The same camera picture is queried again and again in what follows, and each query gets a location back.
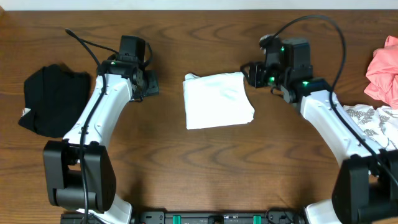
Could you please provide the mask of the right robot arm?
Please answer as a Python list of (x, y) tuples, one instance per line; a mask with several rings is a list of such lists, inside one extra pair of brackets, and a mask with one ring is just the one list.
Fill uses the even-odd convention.
[(248, 83), (281, 92), (331, 149), (340, 171), (331, 199), (305, 207), (307, 223), (372, 223), (397, 216), (397, 150), (369, 138), (343, 109), (330, 85), (313, 77), (307, 39), (259, 41), (263, 62), (241, 66)]

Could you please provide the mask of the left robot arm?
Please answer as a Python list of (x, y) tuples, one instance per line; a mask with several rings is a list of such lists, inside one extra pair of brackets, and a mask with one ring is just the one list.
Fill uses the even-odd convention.
[(132, 223), (133, 207), (116, 193), (108, 146), (124, 107), (159, 94), (152, 57), (144, 39), (124, 35), (119, 50), (97, 63), (95, 90), (61, 141), (44, 147), (47, 195), (51, 205), (74, 210), (73, 223)]

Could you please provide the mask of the white printed t-shirt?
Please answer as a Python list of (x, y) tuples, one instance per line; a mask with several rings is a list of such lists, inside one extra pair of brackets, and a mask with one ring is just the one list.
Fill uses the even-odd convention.
[(187, 129), (247, 124), (254, 119), (241, 72), (199, 77), (185, 75), (183, 97)]

